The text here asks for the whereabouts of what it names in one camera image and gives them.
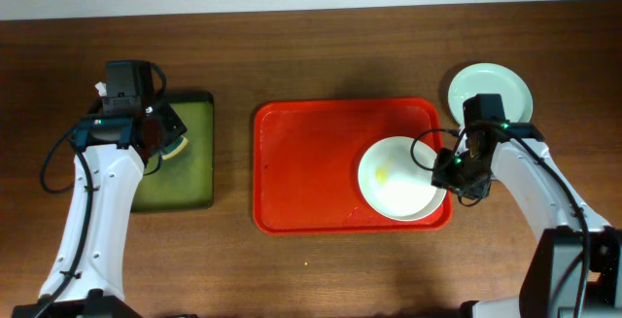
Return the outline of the white plate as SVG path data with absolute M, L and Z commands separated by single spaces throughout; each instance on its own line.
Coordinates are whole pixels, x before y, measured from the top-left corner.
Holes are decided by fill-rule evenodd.
M 374 143 L 358 167 L 358 185 L 366 203 L 382 216 L 400 222 L 422 220 L 438 209 L 446 191 L 432 185 L 436 152 L 410 137 L 393 136 Z

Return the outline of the green and yellow sponge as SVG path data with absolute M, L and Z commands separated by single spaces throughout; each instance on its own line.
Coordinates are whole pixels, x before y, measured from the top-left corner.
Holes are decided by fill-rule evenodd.
M 178 156 L 188 145 L 189 140 L 185 136 L 180 136 L 172 143 L 161 149 L 163 160 L 173 159 Z

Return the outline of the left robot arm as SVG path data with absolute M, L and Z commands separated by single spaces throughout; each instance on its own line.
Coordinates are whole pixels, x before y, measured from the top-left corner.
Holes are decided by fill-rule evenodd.
M 122 261 L 129 215 L 151 157 L 187 128 L 164 100 L 161 68 L 146 60 L 105 65 L 88 113 L 63 135 L 75 157 L 69 214 L 36 302 L 15 317 L 134 317 L 124 301 Z

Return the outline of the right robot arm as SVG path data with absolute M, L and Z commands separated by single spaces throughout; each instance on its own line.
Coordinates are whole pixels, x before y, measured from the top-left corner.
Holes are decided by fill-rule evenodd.
M 456 146 L 439 151 L 432 185 L 472 207 L 502 183 L 534 232 L 537 247 L 519 294 L 461 304 L 461 317 L 618 317 L 621 231 L 570 185 L 533 124 L 513 123 L 501 96 L 463 104 Z

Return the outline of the mint green plate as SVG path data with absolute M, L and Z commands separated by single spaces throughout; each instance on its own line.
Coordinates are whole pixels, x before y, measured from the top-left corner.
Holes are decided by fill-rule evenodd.
M 505 117 L 513 123 L 528 123 L 533 114 L 532 94 L 512 70 L 495 63 L 476 63 L 458 72 L 448 89 L 448 106 L 458 125 L 464 125 L 463 104 L 476 94 L 499 94 Z

